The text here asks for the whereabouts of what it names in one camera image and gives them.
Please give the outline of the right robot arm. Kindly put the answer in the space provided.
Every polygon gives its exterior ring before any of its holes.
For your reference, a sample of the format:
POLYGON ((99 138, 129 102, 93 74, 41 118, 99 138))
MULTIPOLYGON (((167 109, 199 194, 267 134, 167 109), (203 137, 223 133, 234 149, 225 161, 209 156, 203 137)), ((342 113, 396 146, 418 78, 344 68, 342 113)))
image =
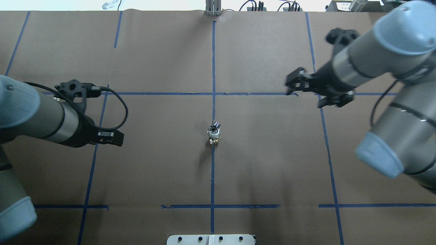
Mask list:
POLYGON ((370 130, 356 157, 389 178, 405 174, 435 193, 435 5, 405 2, 360 35, 335 28, 326 41, 331 59, 310 74, 297 68, 285 79, 287 94, 322 96, 318 107, 344 107, 355 89, 384 74, 394 82, 372 108, 370 130))

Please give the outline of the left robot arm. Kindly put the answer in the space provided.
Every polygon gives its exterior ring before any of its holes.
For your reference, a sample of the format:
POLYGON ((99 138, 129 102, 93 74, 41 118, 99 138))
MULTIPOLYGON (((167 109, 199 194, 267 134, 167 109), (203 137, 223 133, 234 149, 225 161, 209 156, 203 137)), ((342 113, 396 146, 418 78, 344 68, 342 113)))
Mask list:
MULTIPOLYGON (((51 89, 8 76, 1 76, 0 88, 1 144, 24 135, 72 148, 87 144, 123 145, 124 134, 119 128, 126 123, 129 110, 121 96, 110 88, 72 79, 51 89), (85 114, 87 99, 98 98, 103 91, 115 95, 125 109, 123 121, 116 127, 99 127, 85 114)), ((1 149, 1 242, 27 230, 36 220, 31 197, 1 149)))

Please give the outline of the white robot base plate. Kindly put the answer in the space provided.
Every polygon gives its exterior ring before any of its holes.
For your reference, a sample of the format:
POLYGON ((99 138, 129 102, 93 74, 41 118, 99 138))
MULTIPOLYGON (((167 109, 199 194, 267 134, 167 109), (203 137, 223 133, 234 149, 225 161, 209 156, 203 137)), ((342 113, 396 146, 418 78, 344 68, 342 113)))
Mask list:
POLYGON ((168 237, 167 245, 256 245, 251 234, 180 234, 168 237))

